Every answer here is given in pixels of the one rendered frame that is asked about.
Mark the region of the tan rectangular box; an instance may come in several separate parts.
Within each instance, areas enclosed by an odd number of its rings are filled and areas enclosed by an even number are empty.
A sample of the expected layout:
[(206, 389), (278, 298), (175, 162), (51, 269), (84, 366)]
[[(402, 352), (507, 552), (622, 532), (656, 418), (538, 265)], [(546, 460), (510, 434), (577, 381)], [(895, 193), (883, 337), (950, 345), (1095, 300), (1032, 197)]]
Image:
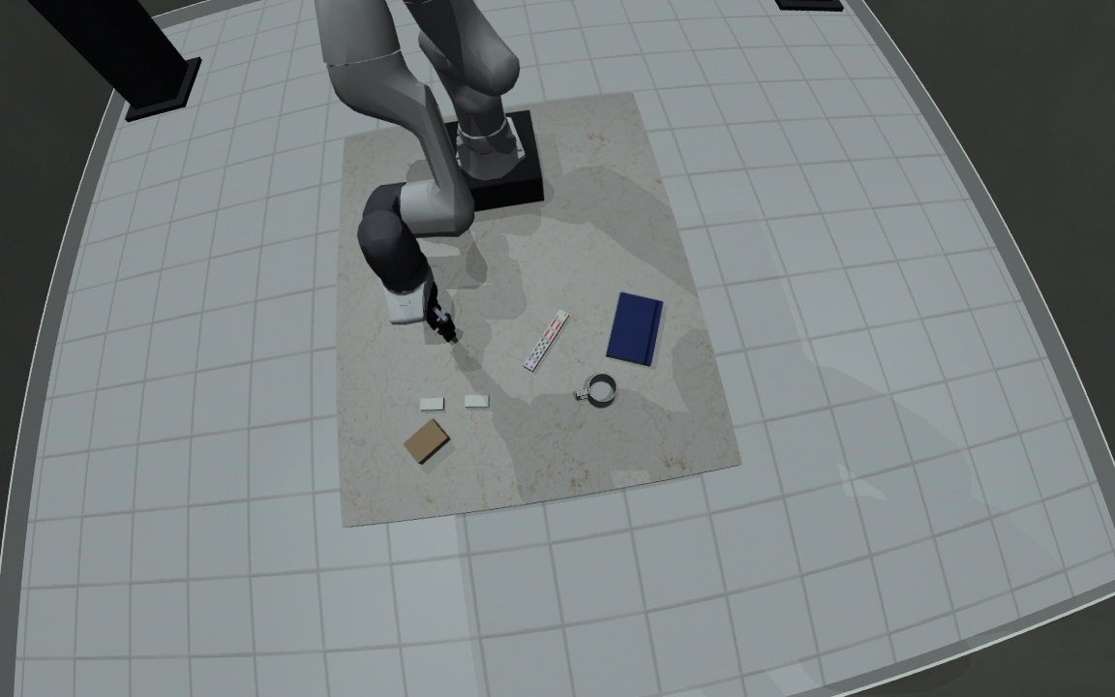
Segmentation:
[(414, 459), (421, 465), (428, 462), (449, 441), (450, 437), (432, 419), (421, 425), (421, 428), (413, 434), (408, 441), (403, 442), (403, 445), (414, 456)]

